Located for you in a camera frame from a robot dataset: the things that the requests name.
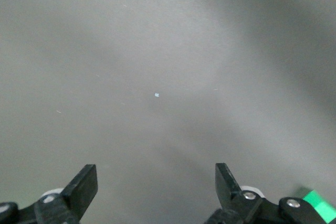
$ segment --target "gray surface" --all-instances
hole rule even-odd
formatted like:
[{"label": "gray surface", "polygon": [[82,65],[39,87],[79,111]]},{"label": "gray surface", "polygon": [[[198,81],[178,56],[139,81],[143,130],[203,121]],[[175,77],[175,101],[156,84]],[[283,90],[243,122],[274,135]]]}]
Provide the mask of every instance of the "gray surface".
[{"label": "gray surface", "polygon": [[83,224],[202,223],[226,162],[274,202],[305,185],[336,204],[336,0],[0,8],[0,201],[96,163]]}]

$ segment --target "silver screw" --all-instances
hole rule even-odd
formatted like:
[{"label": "silver screw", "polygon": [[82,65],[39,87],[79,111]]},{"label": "silver screw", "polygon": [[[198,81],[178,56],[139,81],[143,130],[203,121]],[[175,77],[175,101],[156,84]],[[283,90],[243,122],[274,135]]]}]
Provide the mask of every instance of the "silver screw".
[{"label": "silver screw", "polygon": [[53,195],[49,195],[43,200],[43,203],[52,202],[54,199],[55,199],[55,197]]},{"label": "silver screw", "polygon": [[301,206],[300,203],[295,199],[287,200],[287,205],[290,206],[290,207],[295,207],[295,208],[298,208],[298,207]]},{"label": "silver screw", "polygon": [[0,207],[0,214],[1,214],[2,212],[7,211],[8,209],[9,209],[9,205],[4,205],[4,206]]},{"label": "silver screw", "polygon": [[246,191],[244,193],[244,197],[245,197],[245,199],[254,200],[257,196],[250,191]]}]

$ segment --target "green block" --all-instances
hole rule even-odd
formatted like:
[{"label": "green block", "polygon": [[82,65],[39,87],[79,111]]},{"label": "green block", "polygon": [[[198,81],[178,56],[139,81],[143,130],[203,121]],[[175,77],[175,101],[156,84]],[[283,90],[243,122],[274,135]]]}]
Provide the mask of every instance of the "green block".
[{"label": "green block", "polygon": [[311,191],[303,199],[311,204],[326,223],[336,218],[336,209],[327,203],[316,191]]}]

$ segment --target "screw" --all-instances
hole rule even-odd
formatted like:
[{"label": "screw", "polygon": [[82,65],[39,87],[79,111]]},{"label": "screw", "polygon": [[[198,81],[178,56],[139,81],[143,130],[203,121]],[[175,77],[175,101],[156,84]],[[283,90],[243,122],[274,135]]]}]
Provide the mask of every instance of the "screw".
[{"label": "screw", "polygon": [[244,197],[245,197],[245,199],[254,200],[257,196],[250,191],[246,191],[244,193]]},{"label": "screw", "polygon": [[298,208],[298,207],[301,206],[300,203],[295,199],[287,200],[287,205],[290,206],[290,207],[295,207],[295,208]]},{"label": "screw", "polygon": [[54,199],[55,199],[55,197],[53,195],[49,195],[43,200],[43,203],[52,202]]},{"label": "screw", "polygon": [[7,211],[8,209],[9,209],[9,205],[4,205],[4,206],[0,207],[0,214],[1,214],[2,212]]}]

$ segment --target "metal bolt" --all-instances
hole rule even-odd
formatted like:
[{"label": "metal bolt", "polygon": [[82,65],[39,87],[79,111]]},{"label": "metal bolt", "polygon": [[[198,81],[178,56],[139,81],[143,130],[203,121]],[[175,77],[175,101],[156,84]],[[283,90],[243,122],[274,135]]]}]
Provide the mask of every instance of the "metal bolt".
[{"label": "metal bolt", "polygon": [[254,200],[257,196],[250,191],[246,191],[244,193],[244,197],[245,197],[245,199]]},{"label": "metal bolt", "polygon": [[290,207],[295,207],[295,208],[298,208],[298,207],[301,206],[300,203],[295,199],[287,200],[287,205],[290,206]]},{"label": "metal bolt", "polygon": [[54,199],[55,199],[55,197],[53,195],[49,195],[43,200],[43,203],[52,202]]},{"label": "metal bolt", "polygon": [[9,209],[9,205],[4,205],[4,206],[0,207],[0,214],[1,214],[2,212],[7,211],[8,209]]}]

